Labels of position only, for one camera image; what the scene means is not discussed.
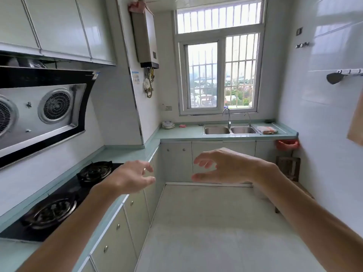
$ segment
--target person's left hand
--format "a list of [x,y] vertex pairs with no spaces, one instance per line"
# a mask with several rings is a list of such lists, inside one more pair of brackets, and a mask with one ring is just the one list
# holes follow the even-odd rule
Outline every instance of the person's left hand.
[[156,180],[152,176],[144,177],[145,169],[151,173],[154,171],[147,161],[128,161],[96,184],[94,189],[101,189],[116,197],[138,192]]

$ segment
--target chrome faucet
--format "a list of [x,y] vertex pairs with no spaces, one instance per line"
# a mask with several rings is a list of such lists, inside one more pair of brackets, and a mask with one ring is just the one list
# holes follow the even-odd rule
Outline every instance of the chrome faucet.
[[245,115],[248,115],[248,118],[250,119],[248,126],[251,127],[251,117],[249,116],[249,113],[247,113],[247,112],[245,112],[245,114],[243,116],[245,116]]
[[228,108],[224,108],[223,113],[222,113],[222,116],[224,115],[224,112],[225,112],[226,110],[228,110],[228,128],[230,129],[230,111],[229,111],[229,109],[228,109]]

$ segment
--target stainless steel sink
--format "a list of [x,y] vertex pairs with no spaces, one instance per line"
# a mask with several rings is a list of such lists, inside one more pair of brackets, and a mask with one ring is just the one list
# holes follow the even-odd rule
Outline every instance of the stainless steel sink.
[[205,134],[230,134],[227,127],[205,127]]
[[249,126],[242,126],[242,127],[232,127],[231,132],[235,134],[241,134],[241,133],[256,133],[256,130]]

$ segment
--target light green countertop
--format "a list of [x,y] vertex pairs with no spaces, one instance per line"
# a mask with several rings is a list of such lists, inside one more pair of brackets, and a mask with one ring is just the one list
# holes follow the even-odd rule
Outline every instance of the light green countertop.
[[[186,128],[179,128],[176,125],[173,129],[160,129],[154,138],[158,138],[161,142],[168,141],[216,141],[216,140],[243,140],[243,141],[259,141],[259,140],[277,140],[277,139],[294,139],[297,138],[297,132],[291,130],[287,126],[277,123],[252,123],[255,129],[257,126],[270,126],[278,130],[275,134],[203,134],[203,126],[187,125]],[[226,124],[206,124],[207,126],[227,126]],[[232,123],[232,127],[246,126],[246,123]]]
[[[211,124],[211,126],[225,126],[226,124]],[[232,124],[232,126],[245,125],[243,123]],[[253,123],[253,127],[271,126],[278,130],[277,134],[216,134],[204,135],[203,127],[198,125],[187,125],[186,128],[160,129],[156,131],[148,140],[144,149],[130,149],[127,146],[107,146],[103,147],[85,158],[80,163],[73,166],[67,172],[50,182],[41,190],[24,200],[21,204],[9,210],[0,217],[0,232],[19,219],[37,202],[44,199],[48,194],[55,191],[66,181],[76,175],[82,167],[92,162],[97,161],[112,161],[114,163],[125,163],[130,160],[146,160],[149,161],[153,153],[157,150],[160,142],[170,141],[220,141],[220,140],[241,140],[241,141],[259,141],[259,140],[276,140],[276,139],[293,139],[297,138],[297,132],[282,124],[265,124]],[[77,272],[87,256],[90,254],[94,246],[97,244],[102,233],[107,228],[108,224],[116,215],[118,210],[125,202],[128,195],[120,196],[107,210],[101,222],[97,226],[90,240],[88,241],[84,251],[77,261],[73,271]],[[7,239],[0,239],[0,263],[3,272],[15,271],[30,255],[34,252],[40,243],[20,242]]]

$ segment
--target stove burner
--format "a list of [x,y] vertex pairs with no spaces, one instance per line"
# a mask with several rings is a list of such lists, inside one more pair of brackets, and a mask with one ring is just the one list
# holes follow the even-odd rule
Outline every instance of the stove burner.
[[76,206],[77,201],[72,193],[51,195],[35,205],[21,221],[35,230],[49,228],[65,220]]
[[112,161],[100,161],[84,167],[77,177],[81,186],[93,186],[105,179],[112,171]]

